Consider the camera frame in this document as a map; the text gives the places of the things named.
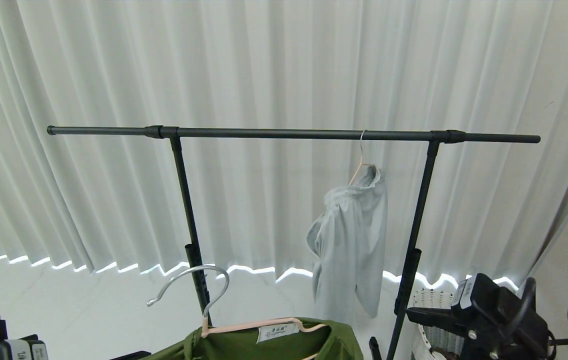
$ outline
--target white wicker basket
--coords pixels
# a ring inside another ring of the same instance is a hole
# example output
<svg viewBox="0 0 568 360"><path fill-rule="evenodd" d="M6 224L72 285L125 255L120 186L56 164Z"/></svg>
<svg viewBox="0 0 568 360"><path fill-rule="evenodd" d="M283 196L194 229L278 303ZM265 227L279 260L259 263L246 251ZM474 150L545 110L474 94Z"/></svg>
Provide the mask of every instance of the white wicker basket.
<svg viewBox="0 0 568 360"><path fill-rule="evenodd" d="M417 308L449 309L453 294L443 291L421 289L415 291L412 298L412 306ZM418 333L412 341L412 356L415 360L446 360L444 355L431 352L432 347L437 347L460 354L464 339L441 328L417 325Z"/></svg>

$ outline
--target clothing label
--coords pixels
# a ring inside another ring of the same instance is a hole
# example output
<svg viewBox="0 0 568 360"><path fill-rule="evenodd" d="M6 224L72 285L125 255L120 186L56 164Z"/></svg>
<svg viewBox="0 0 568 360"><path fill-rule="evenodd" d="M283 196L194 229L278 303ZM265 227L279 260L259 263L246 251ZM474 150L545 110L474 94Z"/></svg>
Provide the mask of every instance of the clothing label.
<svg viewBox="0 0 568 360"><path fill-rule="evenodd" d="M476 277L473 276L466 280L466 284L464 285L464 291L462 292L462 297L459 299L459 307L462 309L470 308L471 303L471 294L473 294L473 287L476 284Z"/></svg>
<svg viewBox="0 0 568 360"><path fill-rule="evenodd" d="M31 347L24 340L4 340L10 347L12 360L31 360Z"/></svg>
<svg viewBox="0 0 568 360"><path fill-rule="evenodd" d="M49 354L46 353L46 345L44 344L33 344L30 351L33 353L33 360L49 360Z"/></svg>
<svg viewBox="0 0 568 360"><path fill-rule="evenodd" d="M296 323L278 323L275 325L262 326L259 328L257 344L275 338L286 337L286 335L299 333L300 329Z"/></svg>
<svg viewBox="0 0 568 360"><path fill-rule="evenodd" d="M455 296L453 296L453 301L450 303L450 307L454 307L460 303L460 299L462 299L462 292L464 292L464 286L467 284L466 280L463 280L457 286L457 291L455 292Z"/></svg>

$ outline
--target clothes rack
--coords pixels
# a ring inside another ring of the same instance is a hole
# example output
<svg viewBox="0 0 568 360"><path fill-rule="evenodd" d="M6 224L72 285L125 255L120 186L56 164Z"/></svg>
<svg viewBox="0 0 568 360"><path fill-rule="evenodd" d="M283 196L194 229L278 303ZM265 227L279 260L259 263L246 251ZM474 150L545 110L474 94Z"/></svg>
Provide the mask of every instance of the clothes rack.
<svg viewBox="0 0 568 360"><path fill-rule="evenodd" d="M537 144L540 137L536 135L519 134L481 134L459 130L431 130L431 131L385 131L366 130L305 130L305 129L222 129L222 128L196 128L152 125L146 127L58 127L48 126L49 135L128 135L146 136L154 139L170 139L170 147L175 159L179 188L186 212L186 223L190 234L190 244L186 246L186 256L191 267L202 265L202 253L197 235L193 205L184 167L181 138L250 138L250 139L332 139L332 140L365 140L365 141L424 141L428 142L426 151L426 164L419 186L417 206L413 216L408 246L404 256L402 279L394 303L396 319L388 349L386 360L392 360L398 348L402 325L404 323L406 308L410 299L411 290L415 281L415 274L422 251L416 248L417 237L422 223L422 215L426 205L426 197L433 176L435 159L440 144L455 144L460 142L501 142L501 143L527 143ZM197 299L202 311L210 302L209 291L203 271L192 274L197 291Z"/></svg>

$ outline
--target olive green garment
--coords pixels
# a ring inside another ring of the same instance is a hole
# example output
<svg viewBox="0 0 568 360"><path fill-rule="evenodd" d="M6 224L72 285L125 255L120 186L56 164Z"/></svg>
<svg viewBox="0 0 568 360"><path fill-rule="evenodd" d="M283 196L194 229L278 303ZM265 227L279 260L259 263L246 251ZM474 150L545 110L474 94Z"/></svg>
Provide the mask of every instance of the olive green garment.
<svg viewBox="0 0 568 360"><path fill-rule="evenodd" d="M302 360L317 354L316 360L363 360L353 329L343 323L298 317L304 328L328 326L313 332L297 332L257 343L259 330L210 333L202 328L183 341L149 355L144 360Z"/></svg>

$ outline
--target pleated curtain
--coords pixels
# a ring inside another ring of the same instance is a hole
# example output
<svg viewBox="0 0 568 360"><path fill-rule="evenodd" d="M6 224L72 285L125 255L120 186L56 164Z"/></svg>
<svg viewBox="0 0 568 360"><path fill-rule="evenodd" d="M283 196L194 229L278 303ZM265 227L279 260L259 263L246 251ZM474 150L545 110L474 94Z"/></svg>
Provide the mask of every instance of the pleated curtain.
<svg viewBox="0 0 568 360"><path fill-rule="evenodd" d="M163 271L190 243L168 140L48 125L540 135L440 146L419 272L522 279L568 192L568 2L0 1L0 259ZM312 269L358 141L185 138L203 261ZM426 143L364 141L401 274Z"/></svg>

